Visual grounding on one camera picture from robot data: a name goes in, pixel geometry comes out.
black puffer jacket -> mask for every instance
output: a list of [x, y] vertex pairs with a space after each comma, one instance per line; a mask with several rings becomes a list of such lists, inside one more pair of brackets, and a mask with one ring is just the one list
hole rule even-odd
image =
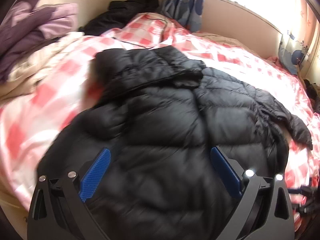
[[158, 7], [158, 0], [112, 1], [108, 11], [80, 27], [79, 31], [84, 35], [100, 36], [112, 28], [122, 29], [137, 13], [155, 12]]
[[60, 133], [38, 175], [78, 171], [109, 148], [110, 167], [86, 204], [111, 240], [214, 239], [235, 204], [210, 164], [215, 145], [263, 176], [287, 163], [276, 123], [312, 148], [305, 124], [268, 92], [171, 46], [105, 50], [96, 67], [100, 102]]

bed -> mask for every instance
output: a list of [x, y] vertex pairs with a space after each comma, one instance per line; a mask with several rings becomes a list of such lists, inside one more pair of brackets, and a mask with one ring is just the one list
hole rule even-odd
[[[82, 110], [92, 107], [101, 87], [90, 72], [97, 52], [111, 48], [155, 49], [172, 45], [191, 59], [222, 70], [256, 88], [270, 92], [292, 114], [300, 117], [312, 135], [313, 150], [296, 144], [286, 131], [290, 147], [285, 171], [287, 187], [317, 186], [320, 161], [320, 115], [300, 81], [271, 61], [228, 41], [197, 37], [177, 22], [156, 13], [138, 14], [123, 29], [101, 36], [83, 36], [66, 47], [51, 73], [36, 90], [0, 108], [0, 176], [2, 184], [28, 210], [36, 184], [36, 166], [57, 134]], [[301, 195], [292, 202], [304, 203]], [[301, 224], [295, 214], [295, 226]]]

purple blanket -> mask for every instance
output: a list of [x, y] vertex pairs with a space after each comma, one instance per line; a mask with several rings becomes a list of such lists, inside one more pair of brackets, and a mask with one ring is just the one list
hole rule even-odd
[[0, 26], [0, 84], [6, 82], [17, 60], [30, 49], [74, 31], [78, 5], [44, 5], [39, 0], [17, 0]]

beige blanket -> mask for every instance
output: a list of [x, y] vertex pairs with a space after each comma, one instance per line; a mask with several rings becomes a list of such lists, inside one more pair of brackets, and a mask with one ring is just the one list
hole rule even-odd
[[259, 58], [261, 58], [255, 51], [249, 49], [247, 46], [245, 46], [244, 44], [242, 44], [240, 41], [238, 41], [236, 39], [222, 37], [220, 35], [213, 34], [213, 33], [193, 33], [193, 35], [197, 36], [197, 37], [203, 37], [203, 38], [211, 40], [211, 41], [215, 41], [215, 42], [219, 42], [219, 43], [225, 43], [225, 44], [228, 44], [228, 45], [244, 48], [246, 51], [252, 53], [253, 55], [255, 55], [255, 56], [259, 57]]
[[9, 74], [7, 82], [0, 85], [0, 106], [14, 97], [34, 92], [37, 84], [70, 53], [68, 46], [82, 36], [81, 32], [70, 32], [58, 42], [51, 43], [20, 60]]

metal screw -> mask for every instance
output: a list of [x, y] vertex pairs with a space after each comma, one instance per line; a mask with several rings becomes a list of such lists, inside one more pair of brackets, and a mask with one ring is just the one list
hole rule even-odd
[[75, 176], [77, 176], [77, 173], [76, 173], [75, 171], [70, 171], [70, 172], [68, 173], [68, 177], [69, 177], [69, 178], [74, 178]]
[[40, 182], [45, 181], [45, 179], [46, 179], [46, 176], [44, 176], [44, 175], [42, 175], [42, 176], [39, 177], [39, 181], [40, 181]]

